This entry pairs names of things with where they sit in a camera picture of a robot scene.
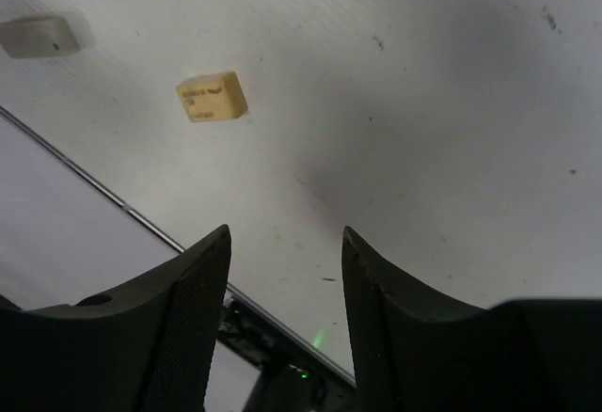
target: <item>dark spot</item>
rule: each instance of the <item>dark spot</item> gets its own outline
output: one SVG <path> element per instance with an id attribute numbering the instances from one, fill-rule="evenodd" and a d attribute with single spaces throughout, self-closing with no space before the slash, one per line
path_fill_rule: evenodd
<path id="1" fill-rule="evenodd" d="M 554 31 L 558 27 L 558 25 L 556 24 L 556 19 L 551 14 L 551 12 L 549 12 L 549 10 L 547 10 L 547 6 L 544 6 L 542 8 L 542 18 L 544 20 L 547 20 L 547 24 L 549 24 L 549 27 L 551 28 L 552 31 Z"/>
<path id="2" fill-rule="evenodd" d="M 385 51 L 385 44 L 383 43 L 383 41 L 380 40 L 380 38 L 378 37 L 377 34 L 372 36 L 372 40 L 374 40 L 378 44 L 378 48 L 380 49 L 381 52 Z"/>
<path id="3" fill-rule="evenodd" d="M 302 186 L 305 186 L 305 182 L 303 182 L 300 178 L 298 178 L 296 175 L 293 175 L 293 178 Z"/>

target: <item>white surface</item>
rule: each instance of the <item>white surface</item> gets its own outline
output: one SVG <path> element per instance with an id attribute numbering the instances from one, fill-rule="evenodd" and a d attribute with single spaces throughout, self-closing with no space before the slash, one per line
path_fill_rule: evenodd
<path id="1" fill-rule="evenodd" d="M 87 48 L 0 55 L 1 104 L 180 244 L 229 223 L 230 281 L 344 369 L 343 225 L 473 304 L 602 293 L 600 0 L 0 0 L 48 10 Z M 191 124 L 226 69 L 250 113 Z"/>
<path id="2" fill-rule="evenodd" d="M 177 255 L 0 117 L 0 293 L 74 304 Z M 259 372 L 218 343 L 207 412 L 240 411 Z"/>

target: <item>wooden block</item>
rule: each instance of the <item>wooden block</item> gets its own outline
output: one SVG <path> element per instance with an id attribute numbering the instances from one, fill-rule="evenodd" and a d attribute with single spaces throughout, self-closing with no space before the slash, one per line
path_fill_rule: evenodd
<path id="1" fill-rule="evenodd" d="M 238 119 L 247 110 L 245 95 L 233 71 L 190 78 L 177 90 L 192 122 Z"/>
<path id="2" fill-rule="evenodd" d="M 64 17 L 40 15 L 0 24 L 0 45 L 10 57 L 66 56 L 80 50 Z"/>

